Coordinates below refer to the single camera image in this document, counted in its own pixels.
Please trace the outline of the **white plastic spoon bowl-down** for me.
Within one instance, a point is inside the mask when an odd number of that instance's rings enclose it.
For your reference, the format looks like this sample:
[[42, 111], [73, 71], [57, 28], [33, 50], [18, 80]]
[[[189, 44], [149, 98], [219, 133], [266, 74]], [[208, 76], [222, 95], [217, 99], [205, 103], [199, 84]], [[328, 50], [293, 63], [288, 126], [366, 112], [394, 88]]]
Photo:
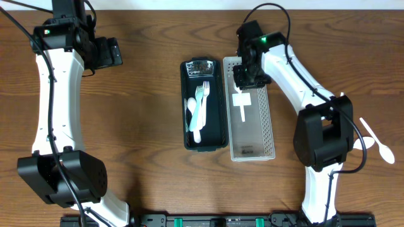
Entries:
[[245, 112], [244, 112], [244, 105], [242, 104], [242, 91], [237, 87], [236, 83], [234, 83], [234, 90], [237, 92], [237, 96], [234, 100], [235, 102], [239, 103], [240, 112], [241, 112], [241, 121], [245, 121]]

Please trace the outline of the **pale green plastic fork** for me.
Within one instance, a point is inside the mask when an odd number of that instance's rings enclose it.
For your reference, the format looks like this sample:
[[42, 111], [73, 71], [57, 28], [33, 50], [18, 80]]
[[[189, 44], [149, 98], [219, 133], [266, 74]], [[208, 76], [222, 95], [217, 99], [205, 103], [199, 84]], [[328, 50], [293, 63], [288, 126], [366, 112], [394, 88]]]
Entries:
[[203, 98], [203, 91], [204, 91], [203, 85], [198, 86], [196, 88], [196, 92], [195, 92], [196, 108], [195, 108], [195, 111], [194, 111], [194, 114], [192, 116], [191, 123], [189, 126], [189, 130], [191, 132], [198, 130], [199, 113], [200, 113], [200, 108], [201, 108], [201, 101]]

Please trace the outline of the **white plastic utensil handle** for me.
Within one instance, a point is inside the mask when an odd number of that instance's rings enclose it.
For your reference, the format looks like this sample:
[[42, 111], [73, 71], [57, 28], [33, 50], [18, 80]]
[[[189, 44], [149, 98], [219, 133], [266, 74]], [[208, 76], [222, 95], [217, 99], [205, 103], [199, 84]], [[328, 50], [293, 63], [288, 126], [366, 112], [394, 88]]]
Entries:
[[389, 164], [394, 164], [395, 163], [395, 156], [392, 152], [392, 150], [385, 144], [383, 144], [375, 135], [374, 131], [370, 128], [368, 123], [360, 117], [359, 120], [361, 121], [362, 125], [365, 127], [365, 129], [368, 131], [368, 133], [371, 135], [371, 137], [375, 140], [375, 142], [379, 146], [379, 154], [381, 155], [382, 159], [389, 163]]

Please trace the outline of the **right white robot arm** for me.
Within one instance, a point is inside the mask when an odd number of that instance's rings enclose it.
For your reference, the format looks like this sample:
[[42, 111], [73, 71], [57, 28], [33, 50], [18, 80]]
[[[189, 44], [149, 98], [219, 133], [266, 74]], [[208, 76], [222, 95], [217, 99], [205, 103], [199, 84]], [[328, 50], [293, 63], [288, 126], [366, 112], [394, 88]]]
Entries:
[[306, 168], [302, 211], [312, 224], [323, 224], [335, 214], [338, 171], [353, 148], [352, 102], [323, 88], [299, 62], [280, 32], [264, 34], [257, 21], [236, 31], [238, 56], [233, 68], [240, 90], [258, 89], [275, 82], [297, 114], [293, 146]]

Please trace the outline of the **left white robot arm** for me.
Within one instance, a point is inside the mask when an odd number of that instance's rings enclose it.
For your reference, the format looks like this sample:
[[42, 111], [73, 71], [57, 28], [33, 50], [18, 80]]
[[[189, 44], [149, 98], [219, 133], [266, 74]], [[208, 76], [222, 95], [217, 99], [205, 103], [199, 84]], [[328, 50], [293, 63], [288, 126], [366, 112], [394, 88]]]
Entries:
[[80, 212], [79, 226], [128, 226], [129, 205], [110, 190], [104, 163], [85, 151], [80, 124], [84, 76], [119, 66], [115, 38], [97, 37], [88, 1], [53, 1], [52, 18], [30, 36], [40, 77], [39, 122], [19, 176], [46, 203]]

